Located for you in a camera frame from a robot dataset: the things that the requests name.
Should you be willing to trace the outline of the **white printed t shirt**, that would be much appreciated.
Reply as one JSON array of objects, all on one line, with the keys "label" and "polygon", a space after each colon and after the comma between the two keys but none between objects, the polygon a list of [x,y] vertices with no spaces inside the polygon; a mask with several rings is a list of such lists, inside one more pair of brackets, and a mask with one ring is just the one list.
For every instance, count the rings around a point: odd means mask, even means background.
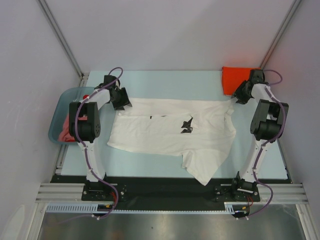
[{"label": "white printed t shirt", "polygon": [[132,98],[131,104],[115,114],[107,144],[132,153],[181,156],[182,167],[206,186],[236,136],[233,102]]}]

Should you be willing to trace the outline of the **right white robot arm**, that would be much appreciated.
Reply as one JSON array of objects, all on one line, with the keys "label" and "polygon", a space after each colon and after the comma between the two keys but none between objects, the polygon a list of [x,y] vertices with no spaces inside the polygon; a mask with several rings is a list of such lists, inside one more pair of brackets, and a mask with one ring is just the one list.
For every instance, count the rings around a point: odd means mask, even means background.
[{"label": "right white robot arm", "polygon": [[259,169],[269,147],[284,132],[289,104],[275,97],[261,69],[252,69],[248,80],[240,84],[232,98],[241,105],[247,104],[251,99],[257,102],[250,123],[252,144],[244,166],[237,173],[240,183],[230,188],[231,196],[237,201],[242,201],[249,194],[246,185],[254,186],[258,183]]}]

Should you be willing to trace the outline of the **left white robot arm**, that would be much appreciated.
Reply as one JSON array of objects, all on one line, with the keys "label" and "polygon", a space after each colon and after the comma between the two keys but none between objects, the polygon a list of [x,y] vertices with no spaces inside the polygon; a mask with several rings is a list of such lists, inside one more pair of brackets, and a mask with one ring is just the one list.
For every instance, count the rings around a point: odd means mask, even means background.
[{"label": "left white robot arm", "polygon": [[103,82],[90,95],[69,104],[68,131],[83,153],[87,167],[86,180],[89,182],[99,182],[106,176],[95,142],[102,129],[99,110],[109,103],[115,111],[132,106],[126,88],[121,88],[119,78],[111,74],[105,75]]}]

